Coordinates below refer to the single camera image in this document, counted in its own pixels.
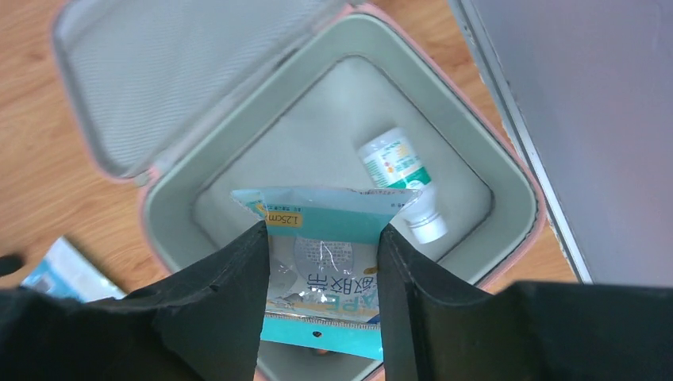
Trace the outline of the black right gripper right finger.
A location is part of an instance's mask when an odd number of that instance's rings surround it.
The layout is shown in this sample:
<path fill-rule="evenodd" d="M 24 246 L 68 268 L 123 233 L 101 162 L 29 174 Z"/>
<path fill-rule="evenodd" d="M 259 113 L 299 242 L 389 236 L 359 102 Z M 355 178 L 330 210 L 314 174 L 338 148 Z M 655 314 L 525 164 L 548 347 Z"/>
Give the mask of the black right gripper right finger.
<path fill-rule="evenodd" d="M 520 281 L 489 294 L 381 233 L 388 380 L 669 380 L 672 291 Z"/>

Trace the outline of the pink medicine kit case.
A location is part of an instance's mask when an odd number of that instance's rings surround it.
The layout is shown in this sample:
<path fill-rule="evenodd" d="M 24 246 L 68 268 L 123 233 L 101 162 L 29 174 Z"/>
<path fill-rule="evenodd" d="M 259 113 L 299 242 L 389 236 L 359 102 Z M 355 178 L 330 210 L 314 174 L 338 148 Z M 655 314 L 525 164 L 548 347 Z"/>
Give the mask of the pink medicine kit case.
<path fill-rule="evenodd" d="M 52 46 L 97 164 L 144 191 L 169 272 L 255 223 L 234 190 L 381 187 L 392 129 L 448 228 L 392 225 L 454 275 L 492 282 L 544 224 L 516 152 L 370 2 L 69 1 Z"/>

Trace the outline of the large blue cotton packet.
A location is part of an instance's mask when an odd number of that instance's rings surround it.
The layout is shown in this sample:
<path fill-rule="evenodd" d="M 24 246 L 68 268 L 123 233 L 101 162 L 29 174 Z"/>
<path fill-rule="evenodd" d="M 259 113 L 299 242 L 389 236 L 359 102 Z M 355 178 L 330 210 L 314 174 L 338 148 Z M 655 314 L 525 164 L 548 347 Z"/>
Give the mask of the large blue cotton packet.
<path fill-rule="evenodd" d="M 80 302 L 126 296 L 65 237 L 52 244 L 21 285 L 55 298 L 73 298 Z"/>

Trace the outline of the white green medicine bottle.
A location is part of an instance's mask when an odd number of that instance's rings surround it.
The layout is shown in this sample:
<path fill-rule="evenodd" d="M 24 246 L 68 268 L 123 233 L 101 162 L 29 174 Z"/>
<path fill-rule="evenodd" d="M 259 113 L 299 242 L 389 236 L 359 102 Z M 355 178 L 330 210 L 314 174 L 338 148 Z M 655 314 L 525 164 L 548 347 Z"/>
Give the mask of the white green medicine bottle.
<path fill-rule="evenodd" d="M 420 244 L 448 233 L 436 207 L 437 189 L 405 132 L 395 127 L 364 144 L 358 155 L 379 188 L 413 189 L 419 195 L 400 210 L 402 219 Z"/>

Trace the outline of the teal medical tape packet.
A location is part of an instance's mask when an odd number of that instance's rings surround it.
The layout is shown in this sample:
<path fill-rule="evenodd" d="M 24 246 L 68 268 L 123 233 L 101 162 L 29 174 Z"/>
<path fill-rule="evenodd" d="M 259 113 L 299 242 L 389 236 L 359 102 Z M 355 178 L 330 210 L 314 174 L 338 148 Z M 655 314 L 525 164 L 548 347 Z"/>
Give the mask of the teal medical tape packet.
<path fill-rule="evenodd" d="M 231 196 L 267 228 L 262 339 L 381 360 L 379 238 L 418 192 L 262 187 Z"/>

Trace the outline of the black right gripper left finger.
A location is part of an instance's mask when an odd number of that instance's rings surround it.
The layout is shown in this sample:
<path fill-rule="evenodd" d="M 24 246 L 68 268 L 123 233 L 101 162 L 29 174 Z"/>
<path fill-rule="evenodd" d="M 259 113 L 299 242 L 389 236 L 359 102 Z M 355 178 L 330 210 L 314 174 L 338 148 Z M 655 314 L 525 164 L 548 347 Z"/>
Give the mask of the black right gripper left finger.
<path fill-rule="evenodd" d="M 1 292 L 4 380 L 251 380 L 270 275 L 257 223 L 128 296 L 80 302 Z"/>

